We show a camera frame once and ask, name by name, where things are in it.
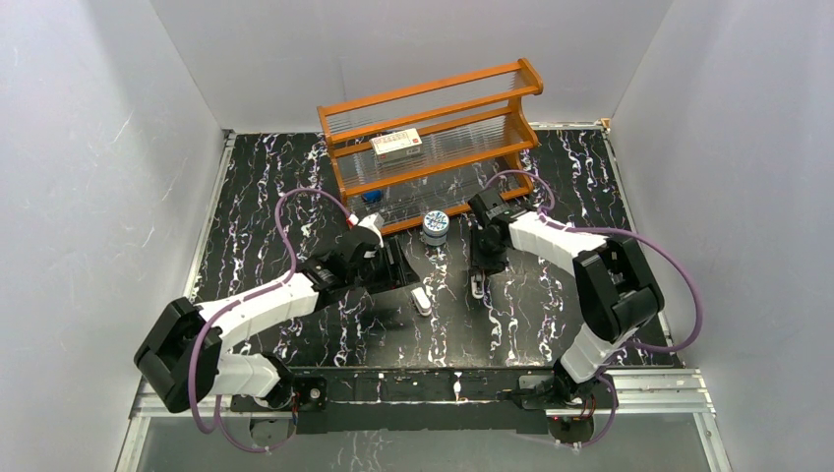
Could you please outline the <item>white stapler part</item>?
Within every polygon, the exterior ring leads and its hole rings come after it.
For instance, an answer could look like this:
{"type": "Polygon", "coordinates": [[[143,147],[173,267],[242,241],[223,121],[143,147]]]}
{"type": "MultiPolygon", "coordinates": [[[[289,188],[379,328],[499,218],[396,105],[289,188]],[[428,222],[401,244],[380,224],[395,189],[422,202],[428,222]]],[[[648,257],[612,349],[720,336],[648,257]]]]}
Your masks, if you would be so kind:
{"type": "Polygon", "coordinates": [[[412,302],[417,313],[422,317],[429,317],[433,312],[431,300],[423,287],[415,287],[410,291],[412,302]]]}

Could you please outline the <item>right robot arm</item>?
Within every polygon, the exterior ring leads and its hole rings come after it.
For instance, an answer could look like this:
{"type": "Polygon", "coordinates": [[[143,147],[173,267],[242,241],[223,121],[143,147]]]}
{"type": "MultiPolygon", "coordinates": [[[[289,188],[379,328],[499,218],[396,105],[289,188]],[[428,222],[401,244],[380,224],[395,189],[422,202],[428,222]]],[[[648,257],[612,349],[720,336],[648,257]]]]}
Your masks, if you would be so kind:
{"type": "Polygon", "coordinates": [[[608,358],[665,306],[638,241],[575,231],[532,206],[512,205],[495,189],[468,201],[477,220],[470,230],[470,290],[483,298],[488,276],[506,269],[506,252],[535,255],[572,275],[582,315],[573,342],[550,379],[502,393],[521,408],[580,406],[591,398],[608,358]]]}

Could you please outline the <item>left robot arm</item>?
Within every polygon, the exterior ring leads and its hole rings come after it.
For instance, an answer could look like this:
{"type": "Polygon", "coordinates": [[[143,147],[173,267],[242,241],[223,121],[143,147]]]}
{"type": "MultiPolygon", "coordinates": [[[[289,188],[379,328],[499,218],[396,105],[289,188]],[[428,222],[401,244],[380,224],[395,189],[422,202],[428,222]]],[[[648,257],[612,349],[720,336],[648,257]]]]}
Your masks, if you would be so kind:
{"type": "Polygon", "coordinates": [[[134,363],[171,413],[212,395],[247,395],[284,409],[305,398],[303,381],[276,356],[234,354],[234,346],[334,305],[354,289],[373,295],[419,280],[395,238],[356,226],[278,281],[202,305],[186,297],[169,302],[134,363]]]}

